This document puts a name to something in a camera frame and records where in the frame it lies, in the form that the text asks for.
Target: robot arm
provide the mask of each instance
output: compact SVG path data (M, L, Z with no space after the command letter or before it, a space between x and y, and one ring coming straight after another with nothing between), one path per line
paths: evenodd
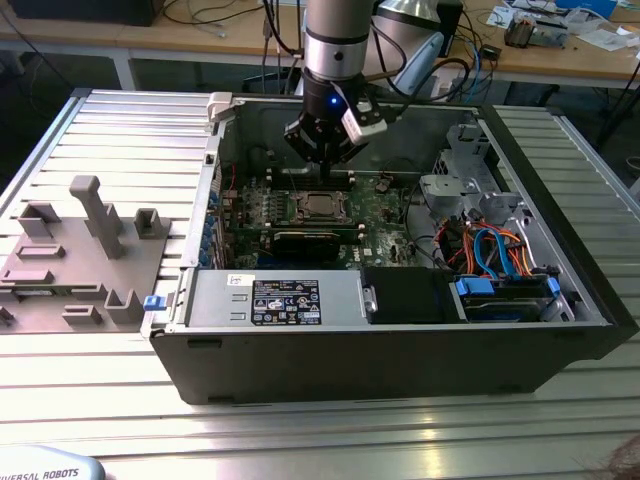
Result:
M364 68L375 0L309 0L303 109L285 139L308 162L347 162L387 128Z

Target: blue latch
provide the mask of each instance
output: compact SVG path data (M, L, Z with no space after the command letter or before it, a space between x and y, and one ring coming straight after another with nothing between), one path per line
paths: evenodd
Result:
M557 279L553 277L548 278L547 285L549 285L549 290L551 290L551 293L554 297L560 295L560 284L558 283Z
M145 312L161 312L167 309L167 297L161 295L147 295L142 308Z
M458 295L494 295L495 290L489 278L482 277L461 277L456 282Z

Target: paper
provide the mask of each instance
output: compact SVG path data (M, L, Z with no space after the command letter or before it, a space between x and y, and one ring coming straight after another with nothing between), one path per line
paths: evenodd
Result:
M493 7L493 11L487 19L487 25L492 27L508 28L513 18L513 14L518 10L508 7Z
M627 39L607 32L606 30L595 30L593 32L579 35L578 38L596 47L603 48L609 52L615 52L627 46Z

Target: white sticker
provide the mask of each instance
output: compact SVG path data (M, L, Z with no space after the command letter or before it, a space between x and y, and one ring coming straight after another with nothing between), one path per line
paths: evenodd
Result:
M255 279L255 275L230 273L227 275L227 285L230 287L250 287Z

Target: power supply label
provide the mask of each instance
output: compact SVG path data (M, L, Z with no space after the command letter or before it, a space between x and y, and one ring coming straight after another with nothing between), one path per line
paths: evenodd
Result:
M254 325L320 325L317 280L255 280L251 321Z

